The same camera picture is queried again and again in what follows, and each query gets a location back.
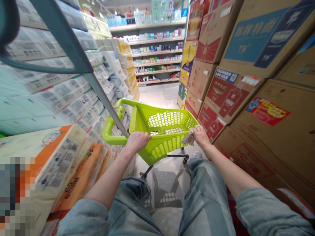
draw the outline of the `shirt sleeve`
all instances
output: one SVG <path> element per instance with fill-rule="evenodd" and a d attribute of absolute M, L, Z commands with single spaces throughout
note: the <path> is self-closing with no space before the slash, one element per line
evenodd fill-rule
<path fill-rule="evenodd" d="M 57 235 L 107 235 L 107 208 L 94 200 L 81 199 L 59 222 Z"/>
<path fill-rule="evenodd" d="M 311 224 L 265 188 L 252 188 L 236 199 L 237 216 L 251 236 L 315 235 Z"/>

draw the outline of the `cart wheel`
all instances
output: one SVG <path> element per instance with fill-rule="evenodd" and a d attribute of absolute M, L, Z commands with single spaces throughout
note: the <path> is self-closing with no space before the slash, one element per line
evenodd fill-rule
<path fill-rule="evenodd" d="M 146 179 L 148 177 L 148 175 L 145 175 L 145 173 L 143 172 L 140 172 L 140 176 L 142 179 Z"/>

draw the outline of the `green shopping cart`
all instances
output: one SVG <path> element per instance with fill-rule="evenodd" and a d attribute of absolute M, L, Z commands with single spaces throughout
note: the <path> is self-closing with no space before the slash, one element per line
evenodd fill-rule
<path fill-rule="evenodd" d="M 181 140 L 189 133 L 189 129 L 195 127 L 198 122 L 192 114 L 183 109 L 163 109 L 152 107 L 130 99 L 119 99 L 114 107 L 120 120 L 125 114 L 122 105 L 133 107 L 130 119 L 129 132 L 148 132 L 152 136 L 147 146 L 138 152 L 142 159 L 149 165 L 148 170 L 140 175 L 146 178 L 153 165 L 165 157 L 183 157 L 185 164 L 189 158 L 183 151 L 184 144 Z M 124 136 L 111 136 L 115 121 L 111 116 L 106 120 L 103 130 L 103 139 L 111 145 L 126 145 Z M 182 149 L 182 155 L 168 155 L 176 149 Z"/>

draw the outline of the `person's right hand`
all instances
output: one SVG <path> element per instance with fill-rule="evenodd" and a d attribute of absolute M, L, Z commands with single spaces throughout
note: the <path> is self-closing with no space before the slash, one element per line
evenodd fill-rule
<path fill-rule="evenodd" d="M 206 134 L 206 131 L 202 126 L 198 126 L 197 128 L 193 128 L 193 136 L 197 142 L 197 144 L 204 149 L 206 146 L 211 145 L 210 140 Z"/>

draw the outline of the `leg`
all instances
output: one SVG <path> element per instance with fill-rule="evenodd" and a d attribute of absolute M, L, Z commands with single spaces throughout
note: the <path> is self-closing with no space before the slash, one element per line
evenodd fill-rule
<path fill-rule="evenodd" d="M 109 211 L 109 235 L 162 235 L 140 203 L 147 193 L 147 184 L 142 179 L 122 179 Z"/>
<path fill-rule="evenodd" d="M 236 235 L 226 186 L 214 164 L 194 158 L 188 166 L 192 184 L 185 196 L 179 235 Z"/>

